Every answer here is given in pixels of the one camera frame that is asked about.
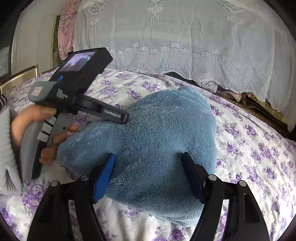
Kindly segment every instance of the blue gripper pad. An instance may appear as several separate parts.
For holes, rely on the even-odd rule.
[[[107,161],[103,170],[101,171],[99,177],[94,184],[94,193],[92,200],[97,203],[101,198],[103,198],[104,193],[108,187],[111,174],[115,165],[115,155],[110,153],[107,157]]]

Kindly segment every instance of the white wall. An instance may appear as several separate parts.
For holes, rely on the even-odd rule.
[[[40,41],[38,41],[38,35],[42,20],[46,16],[60,15],[67,1],[34,0],[21,13],[14,36],[12,74],[38,64],[38,48],[41,45]],[[46,43],[43,48],[50,48],[50,46]]]

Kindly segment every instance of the blue button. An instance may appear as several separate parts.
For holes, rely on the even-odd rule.
[[[58,80],[58,82],[60,82],[62,79],[64,78],[64,76],[63,75],[61,75],[57,80]]]

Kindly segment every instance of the white cloth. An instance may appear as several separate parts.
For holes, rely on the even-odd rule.
[[[110,68],[213,78],[266,98],[296,123],[295,41],[262,0],[82,0],[74,50],[106,47]]]

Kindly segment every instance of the human hand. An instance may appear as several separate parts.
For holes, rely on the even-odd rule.
[[[39,159],[39,161],[43,164],[53,163],[53,161],[57,157],[58,146],[62,142],[64,142],[69,137],[69,135],[73,134],[73,132],[78,131],[78,129],[79,127],[72,123],[65,131],[54,136],[53,145],[46,147],[41,151],[41,158]]]
[[[44,121],[55,115],[57,110],[55,108],[30,105],[23,110],[10,124],[10,140],[14,147],[20,148],[22,137],[28,125],[37,121]]]

